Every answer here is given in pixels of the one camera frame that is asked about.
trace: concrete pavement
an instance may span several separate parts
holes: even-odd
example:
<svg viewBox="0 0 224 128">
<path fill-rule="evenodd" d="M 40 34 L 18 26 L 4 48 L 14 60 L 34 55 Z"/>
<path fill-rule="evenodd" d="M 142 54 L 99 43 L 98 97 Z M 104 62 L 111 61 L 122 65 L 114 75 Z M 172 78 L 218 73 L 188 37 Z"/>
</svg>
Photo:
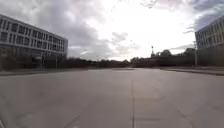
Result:
<svg viewBox="0 0 224 128">
<path fill-rule="evenodd" d="M 157 69 L 0 78 L 7 128 L 223 128 L 224 77 Z"/>
</svg>

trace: sky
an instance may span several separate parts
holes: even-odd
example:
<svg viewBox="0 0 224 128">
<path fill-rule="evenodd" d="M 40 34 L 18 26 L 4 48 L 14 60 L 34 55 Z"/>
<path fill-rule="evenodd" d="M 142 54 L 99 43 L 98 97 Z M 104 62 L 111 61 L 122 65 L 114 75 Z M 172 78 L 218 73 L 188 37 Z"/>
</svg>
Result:
<svg viewBox="0 0 224 128">
<path fill-rule="evenodd" d="M 124 60 L 193 47 L 223 0 L 0 0 L 0 13 L 69 40 L 68 56 Z"/>
</svg>

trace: sunlight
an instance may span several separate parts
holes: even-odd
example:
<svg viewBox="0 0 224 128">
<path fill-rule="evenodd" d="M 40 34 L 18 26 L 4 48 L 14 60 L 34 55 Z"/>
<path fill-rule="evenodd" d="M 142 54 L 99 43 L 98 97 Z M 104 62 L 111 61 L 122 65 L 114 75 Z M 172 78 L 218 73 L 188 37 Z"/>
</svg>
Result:
<svg viewBox="0 0 224 128">
<path fill-rule="evenodd" d="M 158 52 L 190 44 L 194 40 L 193 33 L 183 34 L 187 30 L 185 21 L 188 19 L 185 15 L 169 10 L 148 9 L 137 1 L 121 2 L 107 19 L 107 30 L 128 33 L 129 38 L 140 47 L 134 54 L 138 56 L 149 56 L 152 45 Z"/>
</svg>

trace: street lamp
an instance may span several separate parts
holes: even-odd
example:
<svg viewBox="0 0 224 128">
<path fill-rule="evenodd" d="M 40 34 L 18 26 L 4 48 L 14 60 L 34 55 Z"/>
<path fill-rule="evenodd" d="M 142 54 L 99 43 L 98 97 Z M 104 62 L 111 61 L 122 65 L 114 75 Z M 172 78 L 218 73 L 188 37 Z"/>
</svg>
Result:
<svg viewBox="0 0 224 128">
<path fill-rule="evenodd" d="M 194 62 L 195 62 L 195 67 L 198 66 L 198 54 L 197 54 L 197 42 L 194 41 Z"/>
</svg>

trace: pole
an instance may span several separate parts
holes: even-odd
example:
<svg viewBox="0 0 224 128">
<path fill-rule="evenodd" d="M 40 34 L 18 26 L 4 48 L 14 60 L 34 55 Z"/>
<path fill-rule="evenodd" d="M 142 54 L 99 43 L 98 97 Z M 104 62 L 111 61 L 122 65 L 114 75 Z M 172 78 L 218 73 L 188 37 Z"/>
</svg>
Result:
<svg viewBox="0 0 224 128">
<path fill-rule="evenodd" d="M 58 57 L 57 57 L 57 54 L 56 54 L 56 68 L 58 68 Z"/>
<path fill-rule="evenodd" d="M 198 55 L 197 55 L 197 42 L 194 41 L 194 62 L 195 62 L 195 67 L 198 66 Z"/>
<path fill-rule="evenodd" d="M 43 54 L 42 54 L 42 52 L 41 52 L 41 55 L 40 55 L 40 68 L 42 69 L 43 68 Z"/>
</svg>

